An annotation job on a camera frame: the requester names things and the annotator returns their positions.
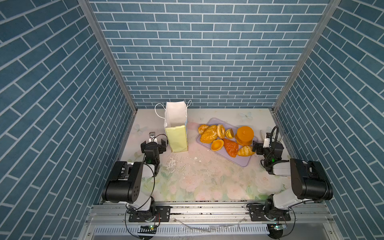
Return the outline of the white green paper bag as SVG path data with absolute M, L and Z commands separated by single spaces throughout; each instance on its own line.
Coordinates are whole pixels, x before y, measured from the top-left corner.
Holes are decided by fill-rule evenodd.
M 188 151 L 188 107 L 192 101 L 186 104 L 181 102 L 167 102 L 166 106 L 161 103 L 155 105 L 155 113 L 159 118 L 164 119 L 164 128 L 168 137 L 169 145 L 173 153 Z M 165 110 L 164 116 L 157 113 L 157 106 Z

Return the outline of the round orange pancake stack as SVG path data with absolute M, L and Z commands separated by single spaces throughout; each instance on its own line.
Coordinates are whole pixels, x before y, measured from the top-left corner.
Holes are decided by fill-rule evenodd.
M 235 139 L 241 146 L 251 146 L 253 143 L 254 131 L 248 126 L 243 126 L 237 129 Z

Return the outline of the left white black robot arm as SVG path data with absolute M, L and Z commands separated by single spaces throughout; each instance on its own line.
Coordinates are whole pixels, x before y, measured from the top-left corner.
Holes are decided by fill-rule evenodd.
M 102 191 L 105 202 L 125 203 L 129 214 L 150 215 L 156 214 L 155 200 L 152 195 L 141 192 L 143 170 L 150 170 L 150 176 L 155 178 L 160 169 L 160 154 L 167 150 L 168 138 L 158 141 L 154 132 L 150 133 L 149 140 L 141 143 L 144 154 L 140 162 L 128 163 L 117 161 L 107 178 Z

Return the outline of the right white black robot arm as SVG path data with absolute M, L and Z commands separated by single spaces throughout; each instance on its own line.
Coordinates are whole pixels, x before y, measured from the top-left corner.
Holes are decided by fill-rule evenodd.
M 288 212 L 293 207 L 306 202 L 329 201 L 334 195 L 321 163 L 294 158 L 283 160 L 283 150 L 283 145 L 278 141 L 269 143 L 268 147 L 253 142 L 252 151 L 264 157 L 261 165 L 269 175 L 291 178 L 290 188 L 269 195 L 265 201 L 262 213 L 270 221 L 280 218 L 289 220 Z

